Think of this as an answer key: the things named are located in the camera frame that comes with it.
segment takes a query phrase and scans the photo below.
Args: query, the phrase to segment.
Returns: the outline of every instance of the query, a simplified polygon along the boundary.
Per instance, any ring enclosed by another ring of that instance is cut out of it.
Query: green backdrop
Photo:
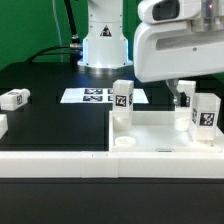
[[[132,59],[134,31],[139,23],[140,0],[124,0],[124,35],[129,39]],[[88,32],[87,0],[71,0],[78,34]],[[70,29],[63,0],[55,0],[62,43],[70,44]],[[0,69],[22,62],[39,50],[59,45],[52,0],[0,1]],[[60,56],[39,57],[36,61],[61,61]]]

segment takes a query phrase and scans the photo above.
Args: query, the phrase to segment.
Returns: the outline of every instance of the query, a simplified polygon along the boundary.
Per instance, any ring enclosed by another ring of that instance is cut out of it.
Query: printed marker sheet
[[[134,103],[149,103],[143,89],[134,89]],[[102,88],[68,88],[61,103],[112,103],[113,89]]]

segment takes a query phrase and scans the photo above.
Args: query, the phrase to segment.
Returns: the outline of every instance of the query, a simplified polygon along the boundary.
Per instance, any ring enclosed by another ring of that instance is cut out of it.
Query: table surface
[[[117,79],[133,80],[135,88],[144,89],[149,104],[135,104],[134,110],[174,110],[173,95],[164,81],[143,84],[133,73],[96,76],[78,72],[69,63],[15,63],[6,67],[0,72],[0,94],[27,88],[31,97],[16,111],[0,111],[8,119],[1,150],[107,151],[112,104],[61,104],[60,100],[66,88],[112,88]],[[191,80],[197,80],[197,91],[223,98],[224,84],[213,76]],[[222,112],[218,125],[224,127]]]
[[[17,63],[0,72],[0,94],[14,88],[31,91],[29,103],[8,117],[1,150],[108,150],[110,104],[60,104],[65,88],[111,88],[118,79],[144,88],[149,104],[134,110],[173,110],[165,82],[141,84],[133,74],[96,77],[66,63]],[[223,83],[197,77],[197,91],[222,100]],[[223,130],[223,103],[218,125]],[[222,224],[224,180],[160,178],[0,178],[0,214],[4,224]]]

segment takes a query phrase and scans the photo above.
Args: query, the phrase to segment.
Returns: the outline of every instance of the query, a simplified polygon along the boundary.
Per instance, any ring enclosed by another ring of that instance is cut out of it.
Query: small white box
[[[220,103],[221,100],[213,93],[194,94],[189,127],[193,140],[214,140]]]
[[[118,130],[131,128],[134,82],[117,80],[113,83],[113,117]]]
[[[134,82],[117,80],[113,83],[113,116],[129,118],[133,111]]]
[[[0,139],[8,130],[7,116],[5,114],[0,114]]]
[[[30,91],[27,89],[13,89],[0,96],[2,110],[14,111],[27,103]]]

